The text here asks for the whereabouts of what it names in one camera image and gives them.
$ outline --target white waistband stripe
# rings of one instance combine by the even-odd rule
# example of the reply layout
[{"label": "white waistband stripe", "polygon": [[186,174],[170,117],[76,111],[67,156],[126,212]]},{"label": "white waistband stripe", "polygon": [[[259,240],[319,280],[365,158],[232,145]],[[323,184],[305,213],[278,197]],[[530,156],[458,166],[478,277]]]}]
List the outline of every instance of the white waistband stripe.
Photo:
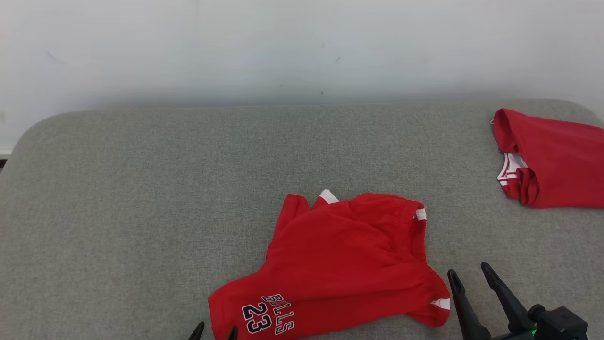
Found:
[{"label": "white waistband stripe", "polygon": [[450,299],[438,299],[436,301],[432,301],[430,304],[433,304],[442,309],[451,310],[451,300]]},{"label": "white waistband stripe", "polygon": [[426,209],[418,209],[416,210],[417,220],[425,220],[426,219]]},{"label": "white waistband stripe", "polygon": [[321,192],[321,195],[319,195],[319,197],[321,197],[322,199],[325,200],[325,202],[328,202],[329,204],[332,203],[336,203],[339,202],[339,199],[337,199],[331,191],[325,189]]}]

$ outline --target red shorts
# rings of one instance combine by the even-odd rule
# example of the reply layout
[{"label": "red shorts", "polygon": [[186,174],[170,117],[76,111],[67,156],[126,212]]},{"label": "red shorts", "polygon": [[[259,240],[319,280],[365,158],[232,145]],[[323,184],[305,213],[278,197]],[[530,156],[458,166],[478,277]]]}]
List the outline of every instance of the red shorts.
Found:
[{"label": "red shorts", "polygon": [[402,197],[324,191],[312,209],[288,195],[265,264],[208,299],[214,336],[298,339],[404,314],[430,326],[449,317],[449,292],[427,265],[426,214]]}]

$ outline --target number 23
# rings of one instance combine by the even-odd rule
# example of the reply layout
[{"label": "number 23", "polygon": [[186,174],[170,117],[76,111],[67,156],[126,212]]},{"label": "number 23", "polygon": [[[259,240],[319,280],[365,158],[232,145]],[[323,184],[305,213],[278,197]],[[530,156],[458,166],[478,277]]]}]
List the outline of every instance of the number 23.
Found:
[{"label": "number 23", "polygon": [[[264,315],[268,311],[268,308],[263,302],[260,302],[258,304],[258,307],[248,304],[247,306],[241,307],[241,310],[243,311],[243,317],[246,320],[249,320],[248,332],[252,334],[258,333],[263,329],[267,329],[272,325],[271,317],[268,315]],[[262,320],[254,321],[254,315],[262,316]]]}]

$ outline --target bulls jersey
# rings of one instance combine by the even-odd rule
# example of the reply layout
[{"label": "bulls jersey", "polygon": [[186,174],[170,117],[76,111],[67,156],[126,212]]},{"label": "bulls jersey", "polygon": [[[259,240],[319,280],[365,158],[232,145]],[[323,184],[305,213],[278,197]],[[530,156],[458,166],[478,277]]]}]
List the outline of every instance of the bulls jersey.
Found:
[{"label": "bulls jersey", "polygon": [[604,208],[604,130],[500,109],[493,130],[509,198],[535,208]]},{"label": "bulls jersey", "polygon": [[429,326],[449,317],[449,292],[427,265],[426,212],[417,201],[324,191],[309,209],[288,195],[258,272],[208,299],[212,329],[226,340],[298,339],[393,315]]}]

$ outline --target white stripe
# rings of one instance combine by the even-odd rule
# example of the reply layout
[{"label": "white stripe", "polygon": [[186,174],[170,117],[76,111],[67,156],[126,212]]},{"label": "white stripe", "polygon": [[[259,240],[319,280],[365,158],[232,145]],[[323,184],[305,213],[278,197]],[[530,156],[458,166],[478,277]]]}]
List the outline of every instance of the white stripe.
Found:
[{"label": "white stripe", "polygon": [[507,158],[507,155],[508,154],[503,154],[503,169],[501,169],[499,176],[497,176],[498,180],[505,179],[504,175],[506,174],[508,164],[510,163],[510,160]]},{"label": "white stripe", "polygon": [[430,304],[438,306],[442,309],[451,310],[451,300],[450,299],[438,299],[436,301],[432,301]]},{"label": "white stripe", "polygon": [[331,191],[325,189],[321,192],[321,195],[319,195],[319,197],[321,197],[322,199],[325,200],[325,202],[328,202],[329,204],[332,203],[336,203],[339,202],[339,199],[337,199]]},{"label": "white stripe", "polygon": [[426,209],[418,209],[416,210],[417,220],[425,220],[426,219]]}]

